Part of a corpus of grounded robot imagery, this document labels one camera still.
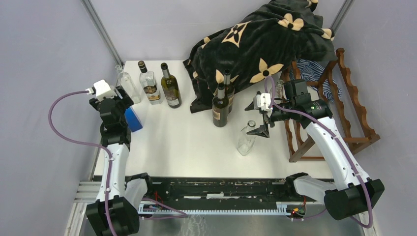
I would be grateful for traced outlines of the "dark wine bottle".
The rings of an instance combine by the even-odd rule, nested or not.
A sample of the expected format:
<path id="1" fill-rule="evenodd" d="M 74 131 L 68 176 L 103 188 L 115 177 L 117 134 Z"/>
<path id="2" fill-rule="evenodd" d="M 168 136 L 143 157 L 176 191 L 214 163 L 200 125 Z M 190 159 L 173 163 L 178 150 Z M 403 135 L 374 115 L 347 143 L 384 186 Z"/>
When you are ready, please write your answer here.
<path id="1" fill-rule="evenodd" d="M 229 113 L 230 113 L 233 108 L 235 88 L 231 82 L 231 71 L 229 69 L 226 69 L 224 71 L 224 84 L 225 84 L 225 96 L 228 98 L 228 101 L 229 101 Z"/>
<path id="2" fill-rule="evenodd" d="M 213 124 L 217 127 L 224 127 L 228 121 L 229 99 L 225 94 L 225 84 L 219 83 L 217 95 L 212 99 Z"/>

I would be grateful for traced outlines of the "dark wine bottle front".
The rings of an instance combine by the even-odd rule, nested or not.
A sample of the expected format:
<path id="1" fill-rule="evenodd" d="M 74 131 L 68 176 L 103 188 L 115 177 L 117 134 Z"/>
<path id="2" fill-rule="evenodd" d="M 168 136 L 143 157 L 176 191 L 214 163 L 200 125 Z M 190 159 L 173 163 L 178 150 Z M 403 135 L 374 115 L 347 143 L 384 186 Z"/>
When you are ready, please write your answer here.
<path id="1" fill-rule="evenodd" d="M 228 121 L 229 99 L 225 94 L 225 84 L 219 83 L 217 95 L 212 99 L 213 124 L 217 127 L 224 127 Z"/>

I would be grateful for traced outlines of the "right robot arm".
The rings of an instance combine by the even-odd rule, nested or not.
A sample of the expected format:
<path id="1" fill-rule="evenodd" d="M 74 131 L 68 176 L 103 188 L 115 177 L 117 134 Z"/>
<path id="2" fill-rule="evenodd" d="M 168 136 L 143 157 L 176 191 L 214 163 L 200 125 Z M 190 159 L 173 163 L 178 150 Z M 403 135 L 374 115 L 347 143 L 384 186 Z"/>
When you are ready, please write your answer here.
<path id="1" fill-rule="evenodd" d="M 333 183 L 297 173 L 286 177 L 284 195 L 291 201 L 301 196 L 314 199 L 325 205 L 335 220 L 367 212 L 368 223 L 356 222 L 364 228 L 373 224 L 373 207 L 383 194 L 385 187 L 380 179 L 372 179 L 356 161 L 339 133 L 332 112 L 325 101 L 313 101 L 306 81 L 291 80 L 284 83 L 285 101 L 275 103 L 275 91 L 258 91 L 253 101 L 245 108 L 257 110 L 263 117 L 263 124 L 249 131 L 249 135 L 269 137 L 269 128 L 275 122 L 298 121 L 309 138 L 319 148 L 333 176 Z"/>

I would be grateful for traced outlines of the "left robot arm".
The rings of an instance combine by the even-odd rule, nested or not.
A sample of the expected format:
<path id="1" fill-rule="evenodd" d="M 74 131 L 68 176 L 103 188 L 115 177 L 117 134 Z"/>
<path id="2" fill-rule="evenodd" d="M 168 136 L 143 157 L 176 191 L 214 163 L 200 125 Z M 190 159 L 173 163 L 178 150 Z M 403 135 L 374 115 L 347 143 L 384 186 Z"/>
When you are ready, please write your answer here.
<path id="1" fill-rule="evenodd" d="M 126 177 L 125 167 L 130 153 L 131 130 L 125 111 L 133 101 L 122 86 L 110 95 L 97 96 L 89 103 L 100 113 L 101 145 L 105 152 L 102 181 L 94 203 L 87 205 L 86 216 L 98 236 L 129 236 L 139 231 L 138 208 L 125 195 L 128 188 L 142 200 L 154 196 L 154 186 L 147 173 Z M 136 189 L 129 181 L 139 180 Z"/>

